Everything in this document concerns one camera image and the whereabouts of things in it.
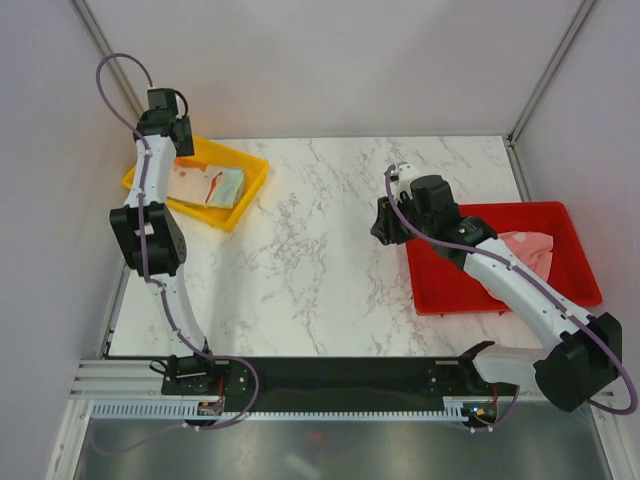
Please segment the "pink white towel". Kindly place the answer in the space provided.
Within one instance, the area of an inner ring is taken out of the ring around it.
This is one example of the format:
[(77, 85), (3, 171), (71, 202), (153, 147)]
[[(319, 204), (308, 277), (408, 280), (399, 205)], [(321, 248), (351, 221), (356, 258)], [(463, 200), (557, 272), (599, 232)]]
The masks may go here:
[(510, 231), (500, 233), (498, 237), (542, 280), (549, 279), (554, 247), (552, 236), (541, 232)]

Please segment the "light blue white towel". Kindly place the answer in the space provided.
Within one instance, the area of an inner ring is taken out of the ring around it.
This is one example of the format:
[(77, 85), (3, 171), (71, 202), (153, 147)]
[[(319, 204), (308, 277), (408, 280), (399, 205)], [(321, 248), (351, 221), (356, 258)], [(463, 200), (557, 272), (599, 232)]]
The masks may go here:
[(209, 207), (233, 209), (243, 195), (246, 175), (242, 169), (225, 169), (212, 178)]

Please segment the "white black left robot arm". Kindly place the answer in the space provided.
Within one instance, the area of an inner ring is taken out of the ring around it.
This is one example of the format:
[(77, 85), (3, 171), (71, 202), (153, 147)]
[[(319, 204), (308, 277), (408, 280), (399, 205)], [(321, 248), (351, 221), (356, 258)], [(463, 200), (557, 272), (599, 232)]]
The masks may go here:
[(180, 154), (192, 155), (184, 96), (152, 87), (148, 109), (133, 128), (137, 160), (130, 192), (109, 221), (128, 267), (149, 287), (168, 326), (172, 354), (157, 370), (164, 395), (215, 395), (222, 375), (192, 309), (184, 279), (187, 245), (167, 205), (169, 174)]

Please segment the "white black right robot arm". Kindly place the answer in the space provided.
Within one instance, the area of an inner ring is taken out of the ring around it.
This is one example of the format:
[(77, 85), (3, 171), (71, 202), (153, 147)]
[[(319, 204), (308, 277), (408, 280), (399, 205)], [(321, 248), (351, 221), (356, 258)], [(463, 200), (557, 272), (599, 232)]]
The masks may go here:
[(372, 235), (383, 245), (419, 240), (482, 284), (525, 322), (537, 349), (487, 343), (457, 370), (458, 385), (480, 394), (492, 383), (536, 389), (572, 412), (584, 403), (616, 415), (636, 410), (638, 396), (622, 362), (622, 328), (609, 313), (595, 316), (541, 279), (482, 219), (463, 216), (439, 175), (408, 165), (384, 174)]

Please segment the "orange patterned towel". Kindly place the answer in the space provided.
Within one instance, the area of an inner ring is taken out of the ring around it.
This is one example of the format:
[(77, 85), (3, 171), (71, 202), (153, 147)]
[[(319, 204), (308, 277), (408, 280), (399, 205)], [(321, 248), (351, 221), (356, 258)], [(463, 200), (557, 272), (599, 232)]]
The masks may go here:
[(175, 160), (169, 172), (168, 196), (184, 203), (209, 207), (212, 178), (227, 168)]

